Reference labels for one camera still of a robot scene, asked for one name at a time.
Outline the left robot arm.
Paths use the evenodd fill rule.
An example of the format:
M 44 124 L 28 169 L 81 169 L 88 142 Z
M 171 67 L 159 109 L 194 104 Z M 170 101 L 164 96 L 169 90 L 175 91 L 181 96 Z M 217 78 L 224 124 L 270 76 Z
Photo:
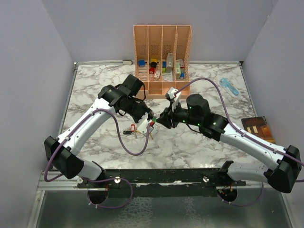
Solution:
M 44 141 L 47 166 L 60 171 L 61 176 L 71 179 L 75 176 L 88 179 L 92 186 L 98 188 L 104 184 L 104 169 L 93 161 L 78 158 L 78 154 L 87 140 L 108 119 L 113 118 L 118 128 L 116 114 L 128 114 L 136 123 L 136 129 L 145 137 L 149 137 L 153 130 L 153 112 L 145 102 L 136 95 L 140 89 L 145 88 L 144 83 L 133 75 L 118 85 L 107 85 L 102 88 L 98 97 L 84 115 L 72 127 L 56 138 L 49 136 Z

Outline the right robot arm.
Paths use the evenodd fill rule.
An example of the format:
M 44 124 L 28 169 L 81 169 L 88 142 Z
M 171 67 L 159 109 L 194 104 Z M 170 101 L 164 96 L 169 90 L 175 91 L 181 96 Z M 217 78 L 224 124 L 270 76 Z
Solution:
M 168 129 L 179 123 L 196 126 L 205 137 L 232 145 L 260 161 L 257 165 L 226 162 L 224 171 L 218 174 L 222 185 L 251 180 L 266 182 L 279 192 L 292 191 L 301 171 L 300 152 L 296 147 L 270 143 L 231 124 L 227 118 L 212 113 L 208 101 L 199 94 L 190 95 L 186 104 L 187 108 L 182 108 L 176 99 L 171 100 L 157 123 Z

